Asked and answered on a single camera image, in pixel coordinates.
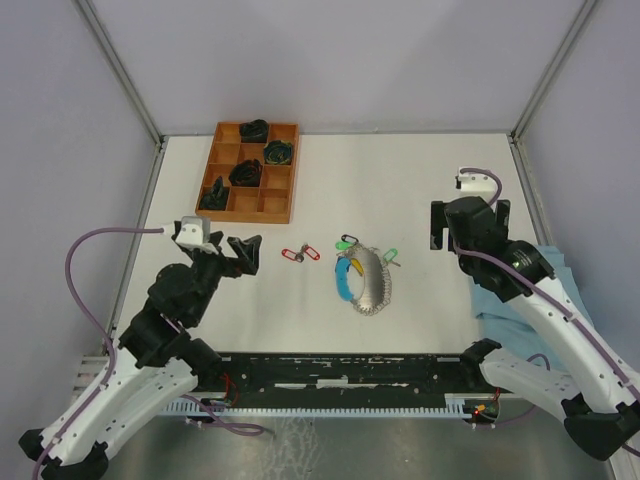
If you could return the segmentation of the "green tag key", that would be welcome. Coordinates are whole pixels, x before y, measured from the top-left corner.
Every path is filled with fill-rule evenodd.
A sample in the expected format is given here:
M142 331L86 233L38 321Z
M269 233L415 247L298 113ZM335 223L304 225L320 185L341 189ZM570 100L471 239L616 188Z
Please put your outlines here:
M351 243L346 241L339 241L335 244L335 248L339 251L344 251L348 249L350 246L351 246Z

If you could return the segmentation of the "black tag key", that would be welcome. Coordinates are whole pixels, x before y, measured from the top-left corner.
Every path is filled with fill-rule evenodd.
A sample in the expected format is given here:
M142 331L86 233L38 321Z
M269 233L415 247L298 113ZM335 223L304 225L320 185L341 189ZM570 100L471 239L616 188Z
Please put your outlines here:
M347 243L358 243L359 242L359 240L356 237L354 237L354 236L352 236L350 234L343 234L341 236L341 240L343 242L347 242Z

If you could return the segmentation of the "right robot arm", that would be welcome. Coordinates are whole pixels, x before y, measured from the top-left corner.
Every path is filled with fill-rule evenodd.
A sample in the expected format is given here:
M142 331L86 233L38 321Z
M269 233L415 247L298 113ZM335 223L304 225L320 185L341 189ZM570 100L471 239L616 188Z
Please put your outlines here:
M585 320L539 249L511 240L500 210L480 196L431 205L436 250L519 313L559 358L560 371L518 359L491 339L475 342L458 368L467 389L508 390L559 420L590 457L606 461L639 432L639 373Z

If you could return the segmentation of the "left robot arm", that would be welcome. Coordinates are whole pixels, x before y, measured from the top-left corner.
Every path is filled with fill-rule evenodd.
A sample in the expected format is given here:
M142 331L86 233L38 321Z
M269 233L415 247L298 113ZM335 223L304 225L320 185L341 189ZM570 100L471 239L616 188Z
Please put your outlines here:
M222 232L195 244L172 239L188 264L162 268L142 309L108 347L109 359L80 397L54 423L26 431L19 440L34 461L35 479L100 479L124 445L173 400L221 378L221 358L189 329L199 325L219 283L256 275L259 235L229 237Z

